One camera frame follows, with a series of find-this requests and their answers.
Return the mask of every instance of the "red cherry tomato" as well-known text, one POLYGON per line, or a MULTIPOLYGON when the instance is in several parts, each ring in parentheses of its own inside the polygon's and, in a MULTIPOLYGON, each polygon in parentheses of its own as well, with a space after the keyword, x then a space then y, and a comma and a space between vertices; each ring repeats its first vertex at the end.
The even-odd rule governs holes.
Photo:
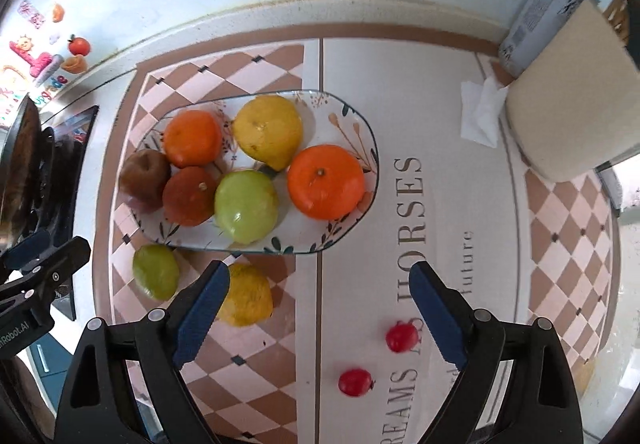
POLYGON ((86 41, 84 38, 81 38, 80 36, 74 36, 73 34, 71 35, 71 38, 69 38, 69 52, 71 54, 73 54, 74 56, 77 54, 86 56, 87 54, 89 54, 90 50, 91 44, 89 44, 88 41, 86 41))
POLYGON ((362 368, 347 370, 340 376, 338 388, 344 395, 349 397, 362 397, 373 389, 373 379, 371 374, 362 368))
POLYGON ((397 354, 408 352, 414 348, 419 339, 418 329, 411 323, 403 323, 401 321, 391 327, 385 337, 386 346, 397 354))

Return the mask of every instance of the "white tissue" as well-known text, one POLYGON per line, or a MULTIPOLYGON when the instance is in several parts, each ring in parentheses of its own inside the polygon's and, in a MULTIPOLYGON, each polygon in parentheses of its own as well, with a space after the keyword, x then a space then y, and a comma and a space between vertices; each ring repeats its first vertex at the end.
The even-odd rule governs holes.
POLYGON ((481 145, 498 146, 500 111, 507 97, 508 87, 498 88, 493 76, 484 85, 470 81, 460 84, 462 92, 462 125, 460 137, 481 145))

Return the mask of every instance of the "lemon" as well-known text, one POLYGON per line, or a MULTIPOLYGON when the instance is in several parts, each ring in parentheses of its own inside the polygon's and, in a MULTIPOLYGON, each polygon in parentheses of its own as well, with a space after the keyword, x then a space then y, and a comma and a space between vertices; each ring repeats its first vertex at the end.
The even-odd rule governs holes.
POLYGON ((291 101, 277 95, 258 96, 240 109, 233 132, 244 153, 281 171, 300 146, 302 119, 291 101))
POLYGON ((229 275, 229 292, 218 318, 233 327, 246 327, 271 316, 271 287, 259 269, 251 264, 231 264, 229 275))
POLYGON ((147 296, 166 301, 178 289, 180 267, 171 249, 150 244, 133 255, 133 278, 147 296))

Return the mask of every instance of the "barcode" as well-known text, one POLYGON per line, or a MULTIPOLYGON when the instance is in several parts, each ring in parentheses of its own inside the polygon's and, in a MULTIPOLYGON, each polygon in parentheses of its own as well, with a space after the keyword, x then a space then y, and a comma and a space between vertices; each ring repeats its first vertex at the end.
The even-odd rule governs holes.
POLYGON ((518 47, 520 45, 520 43, 524 40, 524 37, 526 35, 526 31, 524 30, 524 28, 522 26, 519 26, 516 29, 516 32, 513 33, 513 36, 511 37, 511 41, 513 42, 513 44, 518 47))

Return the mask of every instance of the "oval plate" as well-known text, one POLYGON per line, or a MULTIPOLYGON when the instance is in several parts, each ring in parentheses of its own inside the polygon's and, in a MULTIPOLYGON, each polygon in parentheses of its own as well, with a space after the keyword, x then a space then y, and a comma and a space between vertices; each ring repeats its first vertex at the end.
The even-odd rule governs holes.
MULTIPOLYGON (((262 240, 253 244, 234 243, 216 224, 215 215, 196 227, 172 224, 160 209, 151 214, 134 215, 147 238, 160 244, 212 251, 247 253, 315 253, 341 240, 369 210, 378 189, 378 147, 367 120, 340 98, 326 92, 300 90, 271 92, 296 106, 302 118, 304 136, 298 151, 314 145, 332 144, 354 155, 365 173, 366 192, 358 207, 348 215, 331 222, 304 216, 292 204, 287 193, 286 171, 273 179, 280 199, 278 223, 262 240)), ((223 149, 219 158, 205 167, 214 177, 239 169, 258 169, 262 163, 244 153, 231 131, 233 118, 242 106, 260 94, 223 98, 178 108, 165 114, 140 141, 138 150, 162 150, 162 133, 169 121, 182 110, 205 110, 217 119, 223 132, 223 149)))

